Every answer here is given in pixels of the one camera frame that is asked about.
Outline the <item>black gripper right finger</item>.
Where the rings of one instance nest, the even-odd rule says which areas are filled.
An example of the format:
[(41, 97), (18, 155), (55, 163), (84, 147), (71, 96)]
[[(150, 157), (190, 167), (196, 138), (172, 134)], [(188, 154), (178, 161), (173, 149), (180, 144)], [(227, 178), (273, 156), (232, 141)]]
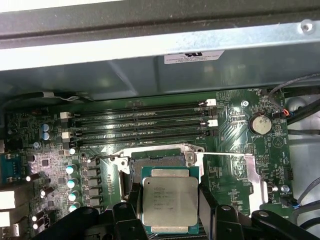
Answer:
[(219, 204), (206, 186), (199, 187), (199, 218), (209, 240), (311, 240), (307, 230), (269, 210), (251, 217)]

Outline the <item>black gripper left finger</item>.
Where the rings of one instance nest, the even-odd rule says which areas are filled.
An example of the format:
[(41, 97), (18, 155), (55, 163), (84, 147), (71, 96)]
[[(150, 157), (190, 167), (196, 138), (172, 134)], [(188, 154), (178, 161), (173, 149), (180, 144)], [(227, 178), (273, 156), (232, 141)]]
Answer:
[(34, 240), (147, 240), (137, 216), (142, 186), (133, 183), (128, 201), (115, 204), (103, 213), (93, 207), (80, 207), (33, 237)]

